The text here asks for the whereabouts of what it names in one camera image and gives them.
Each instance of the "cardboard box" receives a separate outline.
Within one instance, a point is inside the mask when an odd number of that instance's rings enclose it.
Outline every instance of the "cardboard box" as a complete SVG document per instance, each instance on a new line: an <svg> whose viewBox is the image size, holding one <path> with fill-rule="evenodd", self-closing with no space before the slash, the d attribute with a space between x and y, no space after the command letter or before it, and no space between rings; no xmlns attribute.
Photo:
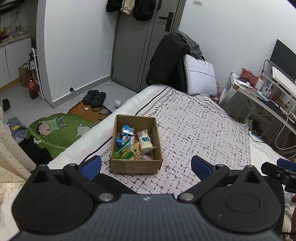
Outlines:
<svg viewBox="0 0 296 241"><path fill-rule="evenodd" d="M26 65L23 65L22 67L18 68L18 71L19 71L21 86L27 88L27 81L28 81L28 78L31 76L31 71L29 70L29 67L27 67Z"/></svg>
<svg viewBox="0 0 296 241"><path fill-rule="evenodd" d="M116 150L116 136L118 132L121 133L121 129L124 125L129 125L130 127L135 128L135 133L145 129L151 133L150 137L153 140L153 145L156 146L156 148L153 149L154 160L114 159ZM117 115L115 117L113 129L110 161L114 173L157 173L158 170L160 170L161 164L163 162L163 153L159 140L156 119L145 116Z"/></svg>

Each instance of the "gray floor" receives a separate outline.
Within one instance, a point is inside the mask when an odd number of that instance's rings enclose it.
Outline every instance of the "gray floor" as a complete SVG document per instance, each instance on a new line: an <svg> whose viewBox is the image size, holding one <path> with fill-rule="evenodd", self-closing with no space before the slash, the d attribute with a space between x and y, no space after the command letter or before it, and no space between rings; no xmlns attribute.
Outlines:
<svg viewBox="0 0 296 241"><path fill-rule="evenodd" d="M121 100L123 104L136 94L136 92L113 81L103 83L93 89L106 93L107 97L104 105L112 112L116 110L114 107L115 100ZM21 85L15 85L5 92L0 93L1 106L3 106L2 100L5 98L9 99L11 106L8 111L4 112L4 123L9 118L16 116L23 125L28 127L31 123L42 117L56 113L68 113L85 95L86 92L53 109L47 102L42 101L40 97L32 100L27 88Z"/></svg>

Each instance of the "hand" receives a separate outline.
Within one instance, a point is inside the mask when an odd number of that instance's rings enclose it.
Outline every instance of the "hand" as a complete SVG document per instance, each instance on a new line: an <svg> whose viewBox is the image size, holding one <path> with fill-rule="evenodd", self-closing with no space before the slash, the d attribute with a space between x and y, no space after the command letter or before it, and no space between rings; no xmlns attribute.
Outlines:
<svg viewBox="0 0 296 241"><path fill-rule="evenodd" d="M291 197L291 202L296 202L296 195ZM296 233L296 208L291 218L291 233ZM290 235L290 239L296 240L296 235Z"/></svg>

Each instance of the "white bedsheet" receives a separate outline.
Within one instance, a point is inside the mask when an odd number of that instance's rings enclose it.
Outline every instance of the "white bedsheet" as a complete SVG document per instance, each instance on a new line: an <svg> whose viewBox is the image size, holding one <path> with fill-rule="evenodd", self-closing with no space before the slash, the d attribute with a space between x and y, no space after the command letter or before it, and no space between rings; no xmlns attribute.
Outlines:
<svg viewBox="0 0 296 241"><path fill-rule="evenodd" d="M91 152L98 148L98 143L100 143L103 136L111 136L115 116L117 114L134 115L139 106L143 105L143 101L147 100L151 96L155 96L156 93L161 92L165 88L164 85L153 85L141 93L135 95L133 98L129 99L121 108L116 110L108 118L100 122L97 126L93 127L90 131L85 133L78 141L68 147L64 152L62 152L58 157L51 161L48 166L50 169L61 169L69 163L81 163L82 160ZM204 100L210 100L207 97L199 96ZM217 104L210 100L217 108L223 111ZM254 136L250 136L250 154L251 154L251 164L254 165L258 171L261 173L262 163L268 161L276 164L279 158L283 158L276 152L274 152L268 145L260 142ZM11 205L15 199L17 193L11 195L11 197L2 205L1 215L0 215L0 241L9 240L18 232L17 226L13 220L11 214Z"/></svg>
<svg viewBox="0 0 296 241"><path fill-rule="evenodd" d="M100 122L97 126L93 127L90 131L85 133L78 141L73 143L64 152L51 161L48 164L48 167L50 169L61 169L69 163L80 164L89 153L98 148L98 143L100 143L100 139L102 137L112 135L116 115L134 115L139 107L143 105L143 101L151 98L151 96L155 96L157 93L160 93L165 87L165 85L152 85L129 99L122 107ZM223 111L223 109L214 103L210 98L205 96L199 97L211 101L213 105ZM252 138L250 137L251 164L256 166L259 171L262 163L269 161L276 164L277 159L283 158L274 152L268 145L265 143L258 143L258 141L260 140L256 139L254 136L252 136Z"/></svg>

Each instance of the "gray door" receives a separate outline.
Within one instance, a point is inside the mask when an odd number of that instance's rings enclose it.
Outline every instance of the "gray door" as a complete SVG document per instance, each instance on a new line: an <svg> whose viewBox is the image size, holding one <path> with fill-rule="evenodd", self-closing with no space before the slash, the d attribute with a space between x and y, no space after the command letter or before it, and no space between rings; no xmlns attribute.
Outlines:
<svg viewBox="0 0 296 241"><path fill-rule="evenodd" d="M144 72L142 75L142 78L139 78L139 82L141 83L141 86L139 86L140 91L145 89L148 85L146 85L146 76L150 67L150 61L152 59L152 56L163 38L164 35L170 34L174 24L176 11L178 8L179 0L159 0L158 6L157 6L157 13L153 25L153 30L151 34L151 39L149 43L148 53L146 57L146 61L144 64ZM170 20L164 19L164 18L172 18L172 24L170 25Z"/></svg>
<svg viewBox="0 0 296 241"><path fill-rule="evenodd" d="M113 46L112 80L137 92L147 87L145 78L150 60L163 36L169 34L174 26L179 26L185 1L156 0L150 21L136 21L132 15L119 13Z"/></svg>

